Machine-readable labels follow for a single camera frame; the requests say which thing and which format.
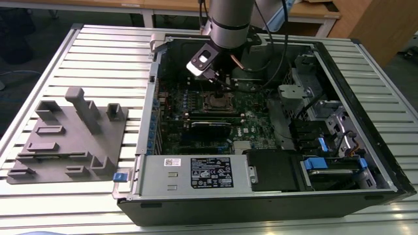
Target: white sticker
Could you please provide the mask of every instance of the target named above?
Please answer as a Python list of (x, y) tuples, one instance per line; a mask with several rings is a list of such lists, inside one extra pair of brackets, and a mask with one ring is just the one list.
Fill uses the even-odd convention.
[(121, 6), (131, 6), (131, 7), (139, 7), (139, 4), (121, 4)]
[(164, 159), (164, 166), (181, 166), (181, 159), (180, 158), (165, 158)]

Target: silver metal frame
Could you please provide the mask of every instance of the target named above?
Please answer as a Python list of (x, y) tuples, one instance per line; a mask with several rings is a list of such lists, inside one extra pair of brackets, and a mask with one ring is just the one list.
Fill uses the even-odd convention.
[[(80, 31), (71, 30), (10, 124), (5, 139), (0, 142), (0, 216), (2, 219), (0, 234), (14, 235), (48, 231), (63, 234), (153, 233), (165, 235), (181, 232), (183, 234), (268, 233), (279, 235), (286, 231), (288, 234), (328, 235), (334, 234), (338, 229), (339, 234), (351, 235), (412, 234), (418, 231), (416, 195), (402, 202), (368, 207), (343, 218), (216, 224), (199, 227), (137, 227), (120, 211), (112, 197), (115, 187), (119, 193), (131, 191), (129, 182), (117, 183), (117, 185), (111, 181), (40, 185), (9, 185), (5, 182), (4, 177), (20, 151), (16, 144), (24, 143), (28, 137), (28, 133), (22, 131), (33, 129), (35, 106), (41, 99), (61, 102), (61, 91), (68, 86), (88, 87), (85, 94), (95, 103), (100, 103), (103, 99), (107, 99), (105, 102), (108, 99), (117, 99), (124, 107), (129, 107), (123, 139), (125, 146), (121, 147), (119, 171), (133, 167), (135, 145), (149, 76), (149, 36), (157, 32), (199, 34), (195, 30), (97, 25), (85, 25)], [(280, 35), (274, 35), (274, 37), (283, 39)], [(398, 163), (416, 187), (418, 121), (415, 115), (410, 114), (404, 108), (408, 103), (386, 84), (384, 73), (372, 68), (372, 66), (379, 67), (375, 63), (370, 63), (372, 61), (370, 55), (362, 53), (347, 39), (314, 39), (294, 36), (290, 39), (320, 40), (326, 45)], [(100, 41), (100, 46), (87, 46), (87, 43), (96, 41)], [(128, 70), (124, 70), (127, 73), (116, 69), (115, 66), (120, 64), (129, 66)], [(89, 69), (104, 77), (95, 76)]]

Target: table leg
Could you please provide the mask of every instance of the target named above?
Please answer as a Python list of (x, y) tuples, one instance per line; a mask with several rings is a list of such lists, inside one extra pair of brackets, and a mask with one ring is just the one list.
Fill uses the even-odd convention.
[(332, 26), (335, 24), (336, 19), (326, 19), (324, 23), (320, 25), (319, 30), (316, 32), (316, 38), (326, 38), (328, 33), (331, 32)]
[(153, 11), (152, 9), (141, 9), (145, 28), (153, 28)]
[(52, 19), (59, 18), (59, 10), (48, 10)]

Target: cable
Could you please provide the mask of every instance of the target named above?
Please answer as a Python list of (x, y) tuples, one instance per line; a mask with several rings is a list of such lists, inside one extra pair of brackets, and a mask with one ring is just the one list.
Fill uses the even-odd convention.
[(204, 7), (204, 13), (207, 14), (207, 18), (208, 18), (209, 15), (208, 15), (207, 1), (205, 0), (203, 0), (203, 7)]
[(262, 17), (262, 20), (263, 20), (263, 24), (264, 24), (264, 26), (266, 26), (268, 38), (270, 38), (270, 45), (271, 45), (271, 56), (270, 56), (270, 59), (268, 59), (268, 61), (267, 61), (267, 63), (264, 64), (263, 67), (260, 67), (260, 68), (256, 69), (256, 70), (252, 70), (252, 69), (246, 69), (246, 67), (244, 67), (244, 66), (242, 65), (242, 63), (239, 62), (238, 58), (231, 54), (231, 59), (232, 59), (234, 62), (236, 63), (238, 67), (239, 67), (243, 71), (251, 72), (251, 73), (256, 73), (256, 72), (263, 71), (263, 70), (268, 67), (268, 65), (270, 65), (270, 63), (271, 63), (271, 58), (274, 57), (274, 42), (272, 42), (272, 36), (271, 36), (271, 32), (270, 32), (270, 29), (268, 29), (268, 26), (267, 26), (267, 22), (266, 22), (264, 16), (263, 16), (262, 11), (260, 11), (260, 8), (259, 8), (259, 6), (258, 6), (258, 4), (256, 4), (256, 1), (255, 1), (255, 7), (256, 7), (256, 11), (258, 11), (259, 14), (260, 14), (260, 17)]
[(346, 135), (350, 134), (350, 133), (354, 133), (354, 131), (347, 130), (347, 131), (344, 131), (344, 133), (342, 133), (342, 137), (340, 137), (340, 139), (338, 141), (336, 148), (335, 148), (334, 158), (338, 158), (336, 156), (338, 156), (338, 153), (339, 153), (339, 148), (340, 148), (342, 142), (344, 140)]
[(259, 91), (262, 91), (267, 86), (268, 84), (272, 82), (275, 76), (278, 75), (279, 73), (279, 70), (282, 68), (282, 65), (283, 65), (283, 61), (284, 61), (284, 58), (286, 58), (286, 52), (287, 52), (287, 42), (288, 42), (288, 32), (287, 32), (287, 22), (288, 22), (288, 14), (287, 14), (287, 6), (286, 6), (286, 0), (282, 0), (282, 4), (283, 4), (283, 12), (284, 12), (284, 46), (283, 46), (283, 53), (282, 53), (282, 59), (280, 59), (280, 63), (279, 63), (279, 66), (276, 67), (276, 70), (270, 78), (270, 80), (266, 82), (266, 84), (256, 90), (254, 91), (248, 91), (248, 90), (242, 90), (242, 89), (238, 89), (235, 87), (232, 87), (231, 85), (225, 84), (225, 87), (229, 88), (231, 92), (235, 91), (235, 92), (243, 92), (243, 93), (256, 93)]
[(303, 109), (299, 111), (298, 115), (296, 115), (296, 119), (299, 118), (299, 116), (303, 114), (303, 112), (306, 112), (306, 110), (318, 102), (318, 100), (322, 98), (322, 96), (326, 94), (324, 91), (322, 91), (311, 100), (311, 102), (308, 102), (308, 104), (303, 107)]
[(359, 143), (358, 143), (358, 141), (354, 138), (351, 138), (351, 140), (355, 143), (355, 147), (351, 149), (351, 151), (348, 152), (347, 156), (352, 156), (355, 151), (359, 150)]
[(199, 31), (200, 31), (200, 34), (201, 34), (201, 0), (199, 0)]
[(274, 126), (271, 126), (271, 127), (272, 127), (272, 129), (274, 129), (274, 132), (275, 132), (280, 137), (287, 138), (287, 139), (290, 139), (290, 140), (294, 140), (292, 138), (290, 138), (290, 137), (282, 135), (282, 134), (276, 131), (276, 129), (275, 129)]
[(16, 71), (9, 71), (9, 72), (4, 72), (0, 74), (0, 76), (6, 75), (9, 73), (36, 73), (37, 75), (41, 75), (40, 72), (32, 71), (32, 70), (16, 70)]

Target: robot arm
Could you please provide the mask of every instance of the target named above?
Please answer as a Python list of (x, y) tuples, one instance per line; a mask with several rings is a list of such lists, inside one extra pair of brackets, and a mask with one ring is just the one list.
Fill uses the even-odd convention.
[[(295, 0), (287, 0), (287, 7)], [(209, 42), (201, 47), (187, 64), (195, 76), (216, 79), (219, 73), (231, 72), (242, 56), (247, 42), (250, 24), (266, 26), (256, 12), (255, 2), (268, 17), (276, 15), (282, 7), (279, 0), (211, 0), (208, 23), (203, 34), (209, 35)]]
[(212, 0), (209, 3), (209, 42), (204, 44), (187, 69), (195, 76), (215, 77), (225, 54), (240, 54), (246, 43), (255, 0)]

